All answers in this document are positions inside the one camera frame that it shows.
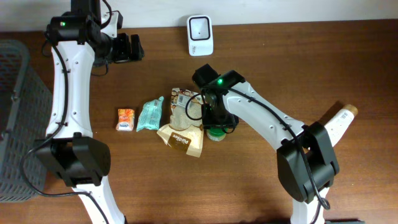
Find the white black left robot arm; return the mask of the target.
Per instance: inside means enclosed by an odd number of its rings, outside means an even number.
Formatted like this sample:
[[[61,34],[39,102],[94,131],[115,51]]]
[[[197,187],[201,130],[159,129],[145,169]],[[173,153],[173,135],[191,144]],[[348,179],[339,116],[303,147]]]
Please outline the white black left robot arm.
[[[109,184],[109,147],[91,130],[90,79],[93,67],[140,61],[144,50],[138,35],[121,32],[120,12],[102,13],[101,5],[72,1],[47,26],[55,75],[52,112],[45,139],[36,141],[32,153],[81,198],[93,223],[126,223]]]

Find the white cream tube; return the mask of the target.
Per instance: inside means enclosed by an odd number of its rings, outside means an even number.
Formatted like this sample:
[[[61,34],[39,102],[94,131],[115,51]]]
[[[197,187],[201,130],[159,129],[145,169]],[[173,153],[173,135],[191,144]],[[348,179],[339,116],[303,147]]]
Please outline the white cream tube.
[[[353,105],[344,105],[344,107],[342,107],[342,109],[340,109],[337,114],[335,114],[334,117],[326,123],[325,129],[333,147],[343,137],[357,114],[357,107]]]

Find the brown breadcrumb bag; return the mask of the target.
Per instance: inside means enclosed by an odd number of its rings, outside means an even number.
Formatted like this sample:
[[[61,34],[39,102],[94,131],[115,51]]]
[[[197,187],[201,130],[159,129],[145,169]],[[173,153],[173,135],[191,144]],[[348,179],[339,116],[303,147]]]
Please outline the brown breadcrumb bag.
[[[162,126],[158,136],[164,143],[193,157],[200,157],[204,130],[201,121],[202,97],[183,88],[173,88],[170,99],[170,123]]]

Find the teal tissue packet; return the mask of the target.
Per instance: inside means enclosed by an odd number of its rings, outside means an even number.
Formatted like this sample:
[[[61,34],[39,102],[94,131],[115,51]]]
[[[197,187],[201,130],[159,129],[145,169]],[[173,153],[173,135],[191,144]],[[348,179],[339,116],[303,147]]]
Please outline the teal tissue packet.
[[[158,130],[160,128],[163,102],[164,97],[161,96],[144,104],[137,122],[137,132],[143,129]]]

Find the green lid spice jar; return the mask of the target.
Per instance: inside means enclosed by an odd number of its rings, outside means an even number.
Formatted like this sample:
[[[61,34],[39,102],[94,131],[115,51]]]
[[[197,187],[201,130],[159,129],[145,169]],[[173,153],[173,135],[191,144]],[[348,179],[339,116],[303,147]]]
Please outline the green lid spice jar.
[[[211,128],[206,130],[206,135],[212,141],[222,141],[226,137],[226,133],[220,128]]]

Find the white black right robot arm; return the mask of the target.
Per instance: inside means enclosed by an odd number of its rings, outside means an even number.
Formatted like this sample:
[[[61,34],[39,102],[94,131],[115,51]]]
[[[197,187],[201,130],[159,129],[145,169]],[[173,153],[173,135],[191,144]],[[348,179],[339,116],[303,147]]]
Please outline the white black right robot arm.
[[[206,64],[192,80],[203,99],[203,128],[229,134],[245,121],[277,153],[279,181],[294,200],[291,222],[323,223],[322,211],[330,209],[325,195],[340,171],[326,127],[287,116],[234,70],[220,75]]]

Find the small orange white packet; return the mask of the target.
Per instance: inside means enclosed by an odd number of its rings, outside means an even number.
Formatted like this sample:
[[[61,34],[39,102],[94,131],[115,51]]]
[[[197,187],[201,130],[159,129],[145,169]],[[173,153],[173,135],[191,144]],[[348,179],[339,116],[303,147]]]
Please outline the small orange white packet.
[[[133,131],[135,111],[133,109],[118,109],[117,131]]]

